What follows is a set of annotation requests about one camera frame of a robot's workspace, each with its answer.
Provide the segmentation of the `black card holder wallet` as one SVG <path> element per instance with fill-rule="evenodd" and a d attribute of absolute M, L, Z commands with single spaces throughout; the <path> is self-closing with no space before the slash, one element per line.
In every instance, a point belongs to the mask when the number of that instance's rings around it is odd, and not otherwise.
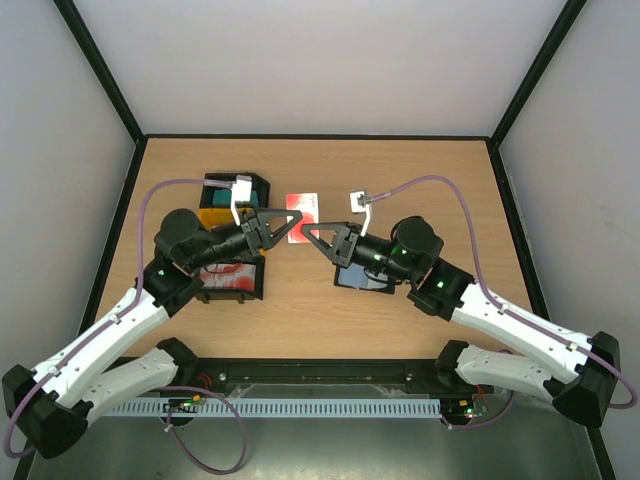
<path fill-rule="evenodd" d="M 334 285 L 362 291 L 383 294 L 395 293 L 395 282 L 383 273 L 372 273 L 362 266 L 351 264 L 349 267 L 337 266 Z"/>

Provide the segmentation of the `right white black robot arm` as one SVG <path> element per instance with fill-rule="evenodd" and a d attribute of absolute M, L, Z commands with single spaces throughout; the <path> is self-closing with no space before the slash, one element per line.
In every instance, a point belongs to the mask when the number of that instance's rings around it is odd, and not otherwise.
<path fill-rule="evenodd" d="M 400 220 L 388 239 L 350 222 L 304 225 L 301 232 L 334 265 L 358 265 L 407 283 L 409 299 L 423 313 L 479 330 L 514 349 L 509 355 L 449 342 L 436 367 L 443 389 L 498 386 L 535 396 L 580 425 L 603 424 L 620 367 L 620 344 L 612 335 L 571 331 L 507 302 L 440 258 L 444 242 L 420 216 Z"/>

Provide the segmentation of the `red white credit card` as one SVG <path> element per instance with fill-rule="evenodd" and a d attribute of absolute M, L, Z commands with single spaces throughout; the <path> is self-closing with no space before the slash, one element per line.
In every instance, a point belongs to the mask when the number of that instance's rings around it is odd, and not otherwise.
<path fill-rule="evenodd" d="M 301 213 L 301 220 L 288 233 L 289 244 L 308 244 L 310 240 L 303 234 L 301 228 L 306 224 L 319 222 L 319 198 L 317 193 L 288 193 L 285 196 L 287 210 L 297 210 Z"/>

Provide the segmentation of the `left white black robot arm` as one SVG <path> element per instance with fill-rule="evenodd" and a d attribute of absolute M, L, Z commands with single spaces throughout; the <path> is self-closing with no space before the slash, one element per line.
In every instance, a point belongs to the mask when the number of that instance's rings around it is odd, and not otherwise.
<path fill-rule="evenodd" d="M 16 365 L 3 376 L 9 417 L 5 455 L 17 457 L 11 436 L 20 430 L 42 457 L 55 458 L 117 405 L 188 380 L 196 357 L 176 339 L 119 367 L 113 363 L 200 292 L 201 268 L 243 254 L 257 256 L 275 247 L 301 218 L 296 210 L 256 209 L 240 214 L 238 223 L 208 230 L 188 209 L 167 214 L 154 237 L 153 260 L 107 314 L 49 359 L 31 369 Z"/>

